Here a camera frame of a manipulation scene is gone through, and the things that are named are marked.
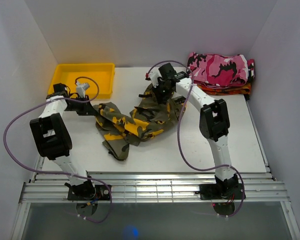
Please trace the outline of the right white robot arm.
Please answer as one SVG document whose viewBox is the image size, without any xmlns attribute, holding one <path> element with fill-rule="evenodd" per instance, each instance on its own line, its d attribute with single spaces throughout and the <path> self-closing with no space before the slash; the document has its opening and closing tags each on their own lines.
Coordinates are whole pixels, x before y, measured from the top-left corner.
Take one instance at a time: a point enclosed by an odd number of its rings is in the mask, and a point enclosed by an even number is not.
<svg viewBox="0 0 300 240">
<path fill-rule="evenodd" d="M 185 97 L 199 112 L 199 130 L 207 139 L 211 148 L 215 171 L 215 183 L 200 188 L 200 194 L 206 199 L 227 199 L 239 188 L 236 171 L 228 147 L 230 119 L 227 103 L 223 99 L 215 99 L 202 91 L 195 83 L 192 75 L 176 72 L 173 66 L 165 61 L 158 72 L 149 70 L 146 80 L 152 83 L 152 91 L 159 103 L 165 103 L 168 95 L 177 93 Z"/>
</svg>

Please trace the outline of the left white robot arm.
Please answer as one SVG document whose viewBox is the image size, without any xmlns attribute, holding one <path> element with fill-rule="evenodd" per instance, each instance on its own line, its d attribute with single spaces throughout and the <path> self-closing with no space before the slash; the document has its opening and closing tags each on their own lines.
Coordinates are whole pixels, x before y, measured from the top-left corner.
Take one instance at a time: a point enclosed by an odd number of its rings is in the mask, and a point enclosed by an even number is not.
<svg viewBox="0 0 300 240">
<path fill-rule="evenodd" d="M 65 185 L 75 196 L 85 200 L 96 195 L 96 187 L 88 180 L 88 172 L 71 157 L 73 143 L 63 113 L 74 111 L 78 115 L 91 116 L 94 111 L 86 95 L 89 87 L 88 83 L 76 83 L 76 98 L 73 102 L 69 101 L 71 94 L 65 84 L 54 84 L 54 92 L 47 95 L 47 104 L 42 114 L 29 123 L 39 155 L 58 165 L 62 172 L 68 173 L 69 183 Z"/>
</svg>

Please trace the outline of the yellow green camouflage trousers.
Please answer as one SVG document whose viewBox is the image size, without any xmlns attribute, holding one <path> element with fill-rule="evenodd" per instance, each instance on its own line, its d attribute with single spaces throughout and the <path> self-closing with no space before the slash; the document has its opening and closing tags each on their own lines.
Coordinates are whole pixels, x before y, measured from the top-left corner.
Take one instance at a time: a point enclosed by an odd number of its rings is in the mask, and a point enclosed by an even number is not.
<svg viewBox="0 0 300 240">
<path fill-rule="evenodd" d="M 139 97 L 141 101 L 129 115 L 121 113 L 112 102 L 93 106 L 95 126 L 103 136 L 102 145 L 118 161 L 129 156 L 130 146 L 139 146 L 177 126 L 185 97 L 168 96 L 167 102 L 158 103 L 150 84 Z"/>
</svg>

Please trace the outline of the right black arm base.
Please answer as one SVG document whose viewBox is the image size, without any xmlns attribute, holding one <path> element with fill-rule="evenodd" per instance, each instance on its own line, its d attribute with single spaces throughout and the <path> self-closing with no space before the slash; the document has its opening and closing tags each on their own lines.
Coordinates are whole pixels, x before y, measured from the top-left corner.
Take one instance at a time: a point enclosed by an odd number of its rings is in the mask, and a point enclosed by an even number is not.
<svg viewBox="0 0 300 240">
<path fill-rule="evenodd" d="M 199 190 L 194 193 L 199 195 L 201 200 L 241 200 L 242 198 L 246 198 L 241 183 L 227 189 L 222 189 L 222 187 L 216 183 L 200 184 Z"/>
</svg>

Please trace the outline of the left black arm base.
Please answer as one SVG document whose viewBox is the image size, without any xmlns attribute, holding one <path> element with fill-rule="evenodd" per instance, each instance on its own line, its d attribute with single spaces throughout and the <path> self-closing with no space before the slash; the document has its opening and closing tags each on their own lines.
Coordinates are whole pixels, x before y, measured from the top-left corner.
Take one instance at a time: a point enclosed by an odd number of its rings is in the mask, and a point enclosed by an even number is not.
<svg viewBox="0 0 300 240">
<path fill-rule="evenodd" d="M 94 196 L 93 197 L 82 197 L 75 195 L 70 189 L 68 190 L 68 194 L 66 199 L 68 201 L 92 201 L 92 200 L 99 200 L 99 201 L 109 201 L 110 200 L 110 191 L 104 186 L 97 184 L 94 186 Z"/>
</svg>

